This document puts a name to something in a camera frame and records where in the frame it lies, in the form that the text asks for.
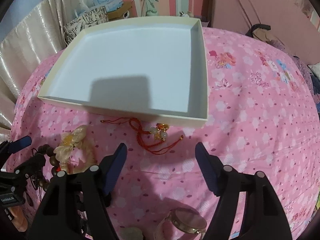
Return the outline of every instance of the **curtain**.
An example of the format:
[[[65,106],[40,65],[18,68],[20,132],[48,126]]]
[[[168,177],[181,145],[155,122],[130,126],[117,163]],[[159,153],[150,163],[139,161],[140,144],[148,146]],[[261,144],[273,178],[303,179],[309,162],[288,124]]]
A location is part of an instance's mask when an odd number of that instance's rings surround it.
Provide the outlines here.
[[[0,142],[10,138],[15,102],[47,57],[65,48],[63,25],[92,0],[14,0],[0,22]]]

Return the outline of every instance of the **cardboard box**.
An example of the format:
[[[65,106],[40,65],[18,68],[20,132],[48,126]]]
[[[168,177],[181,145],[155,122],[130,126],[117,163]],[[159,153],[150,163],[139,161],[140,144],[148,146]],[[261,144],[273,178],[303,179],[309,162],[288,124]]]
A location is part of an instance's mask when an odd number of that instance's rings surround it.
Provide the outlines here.
[[[110,21],[123,19],[124,18],[123,15],[127,11],[130,12],[130,17],[131,17],[132,15],[131,8],[132,8],[132,2],[124,1],[123,5],[119,9],[108,13],[108,18]]]
[[[137,17],[84,29],[38,97],[107,116],[201,127],[208,116],[208,80],[200,20]]]

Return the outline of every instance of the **bed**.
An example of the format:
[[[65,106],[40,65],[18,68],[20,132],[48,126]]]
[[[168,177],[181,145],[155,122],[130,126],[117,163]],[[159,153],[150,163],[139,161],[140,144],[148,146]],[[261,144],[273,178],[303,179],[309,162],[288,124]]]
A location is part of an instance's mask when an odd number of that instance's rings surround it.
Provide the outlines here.
[[[208,190],[195,160],[194,148],[201,141],[223,164],[239,172],[262,170],[267,174],[296,239],[310,220],[320,186],[320,123],[311,93],[291,58],[278,49],[225,30],[204,28],[203,32],[209,120],[200,129],[171,127],[168,143],[181,134],[185,138],[167,154],[154,156],[144,151],[127,124],[100,122],[112,117],[40,101],[37,93],[61,52],[43,61],[24,86],[15,107],[11,139],[29,135],[34,148],[45,143],[56,147],[61,133],[86,124],[98,162],[124,142],[128,158],[108,213],[116,231],[135,226],[147,239],[175,207],[191,206],[210,222],[218,198]],[[30,149],[21,151],[17,158],[9,159],[7,169],[12,170],[30,156]],[[81,154],[72,157],[75,165],[81,160]],[[44,175],[52,177],[49,163]],[[31,185],[28,192],[36,200],[34,208],[24,206],[25,215],[32,220],[39,194]],[[241,195],[231,237],[239,232],[243,208]],[[171,230],[165,233],[168,239],[180,236]]]

